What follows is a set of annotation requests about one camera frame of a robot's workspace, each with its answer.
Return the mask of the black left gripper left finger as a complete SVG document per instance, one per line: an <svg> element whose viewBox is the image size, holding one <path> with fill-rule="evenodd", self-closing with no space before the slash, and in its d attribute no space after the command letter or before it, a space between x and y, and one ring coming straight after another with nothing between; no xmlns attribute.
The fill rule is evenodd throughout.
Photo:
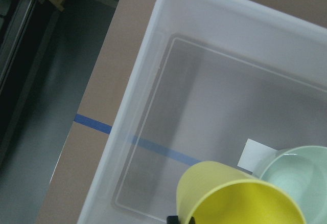
<svg viewBox="0 0 327 224"><path fill-rule="evenodd" d="M180 224L177 215L171 215L167 217L167 224Z"/></svg>

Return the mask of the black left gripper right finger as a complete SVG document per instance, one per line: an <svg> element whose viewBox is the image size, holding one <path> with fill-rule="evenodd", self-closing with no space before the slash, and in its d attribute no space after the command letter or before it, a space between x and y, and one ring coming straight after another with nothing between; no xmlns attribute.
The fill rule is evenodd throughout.
<svg viewBox="0 0 327 224"><path fill-rule="evenodd" d="M190 221L189 221L189 224L195 224L195 219L194 217L191 217Z"/></svg>

